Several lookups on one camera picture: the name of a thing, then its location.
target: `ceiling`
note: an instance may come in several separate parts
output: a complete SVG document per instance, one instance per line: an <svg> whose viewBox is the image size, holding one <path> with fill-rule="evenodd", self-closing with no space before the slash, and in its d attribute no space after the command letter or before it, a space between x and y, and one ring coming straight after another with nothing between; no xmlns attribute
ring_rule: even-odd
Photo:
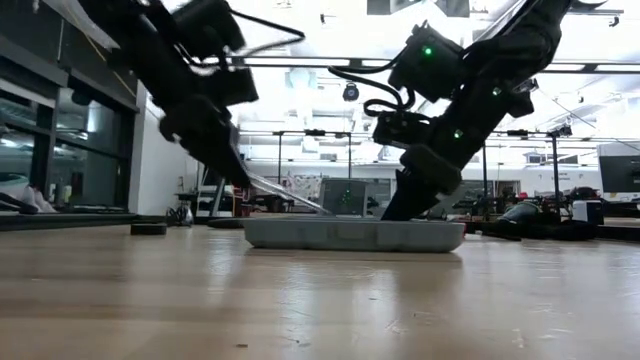
<svg viewBox="0 0 640 360"><path fill-rule="evenodd" d="M69 21L78 24L101 44L113 45L104 33L91 24L76 0L43 1ZM163 2L174 10L186 1ZM366 16L365 0L291 0L290 6L286 5L286 0L230 0L229 3L238 11L259 14L262 18L300 29L307 34L302 44L276 48L263 55L391 59L404 46L411 27L416 23L428 19L444 35L468 45L473 30L486 29L516 1L486 0L484 3L488 11L473 14L471 19L447 18L430 1L422 1L391 16ZM568 15L562 24L564 35L556 61L640 61L640 50L635 50L636 46L629 46L635 43L635 34L640 30L639 9L637 0L610 0L601 8L604 15ZM606 14L606 11L614 10L624 10L624 14L620 17L619 25L609 27L613 15ZM325 14L325 24L321 23L320 14ZM249 49L287 37L244 20L238 20L238 23ZM376 89L359 86L360 100L344 102L341 96L346 82L324 69L298 69L292 73L287 68L255 68L254 75L261 99L232 109L244 132L322 128L354 131L366 136L373 129L371 124L374 119L362 115L360 103L372 97L385 98L385 94ZM387 76L381 74L377 80L386 82ZM640 138L640 130L623 126L628 123L629 114L636 111L640 75L541 74L536 78L540 84L540 90L533 94L536 112L520 119L507 117L500 124L500 129L546 131L569 122L574 133L583 137ZM438 103L423 108L427 115L436 115L445 107L446 103ZM274 148L273 141L264 136L245 136L243 146L246 147L245 151L254 154L253 157L277 157L277 145ZM346 148L340 141L333 141L332 144L312 139L305 141L307 144L295 145L293 143L299 141L291 140L292 148L286 151L292 151L296 157L315 159L324 151L315 150L325 147L330 149L327 151L339 152L342 154L340 157L346 156ZM504 143L500 139L495 141L496 146ZM514 147L506 151L504 147L498 147L496 154L518 154L516 157L521 157L521 153L532 149L547 151L544 146L548 144L541 144L532 144L529 149L522 151L516 151ZM593 147L594 144L582 144L579 146L581 149L575 152L585 152L582 148ZM379 147L366 140L360 141L354 148L358 154L365 154L358 157L367 161L380 152ZM397 158L397 155L397 152L389 152L391 159ZM587 155L585 159L592 159L592 155Z"/></svg>

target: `wood grain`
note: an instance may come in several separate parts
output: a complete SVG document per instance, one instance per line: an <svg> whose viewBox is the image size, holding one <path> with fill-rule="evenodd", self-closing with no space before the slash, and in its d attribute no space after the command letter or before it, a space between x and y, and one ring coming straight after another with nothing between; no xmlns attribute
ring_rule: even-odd
<svg viewBox="0 0 640 360"><path fill-rule="evenodd" d="M252 250L242 232L0 233L0 359L637 359L640 250Z"/></svg>

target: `gray bin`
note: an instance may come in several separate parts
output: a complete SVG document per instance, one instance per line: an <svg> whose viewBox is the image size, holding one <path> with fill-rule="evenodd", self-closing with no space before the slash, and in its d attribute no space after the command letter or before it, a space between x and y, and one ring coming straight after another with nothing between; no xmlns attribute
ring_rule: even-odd
<svg viewBox="0 0 640 360"><path fill-rule="evenodd" d="M244 229L256 248L447 253L462 244L465 225L310 216L247 219Z"/></svg>

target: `wooden surface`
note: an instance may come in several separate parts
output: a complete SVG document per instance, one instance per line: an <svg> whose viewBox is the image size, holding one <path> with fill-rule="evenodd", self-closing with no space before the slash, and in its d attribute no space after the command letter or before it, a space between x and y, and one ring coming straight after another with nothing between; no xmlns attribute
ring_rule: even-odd
<svg viewBox="0 0 640 360"><path fill-rule="evenodd" d="M640 251L252 250L241 232L0 233L0 359L637 359Z"/></svg>

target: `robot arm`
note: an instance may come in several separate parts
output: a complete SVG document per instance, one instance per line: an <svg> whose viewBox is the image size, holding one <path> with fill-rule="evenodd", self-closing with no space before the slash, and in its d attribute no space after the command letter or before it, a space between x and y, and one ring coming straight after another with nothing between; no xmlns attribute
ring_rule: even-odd
<svg viewBox="0 0 640 360"><path fill-rule="evenodd" d="M396 172L397 191L383 220L409 220L451 195L462 181L461 169L504 116L534 111L521 84L551 63L560 43L560 22L571 3L529 0L496 37L466 49L426 23L414 27L404 50L383 69L393 66L388 83L395 90L405 88L409 101L364 104L365 113L378 118L374 141L406 150L400 158L404 170ZM352 81L363 79L349 72L377 72L347 67L330 71ZM431 102L450 99L451 104L436 118L410 113L414 92ZM374 111L372 105L392 111Z"/></svg>
<svg viewBox="0 0 640 360"><path fill-rule="evenodd" d="M118 45L114 63L126 64L165 116L159 129L191 156L234 185L250 186L237 152L238 130L227 106L258 99L248 68L230 69L227 52L245 46L233 16L297 36L252 50L304 40L304 34L232 10L223 0L193 0L173 14L160 0L79 0L89 18ZM215 64L196 62L217 58ZM201 75L192 67L209 70Z"/></svg>

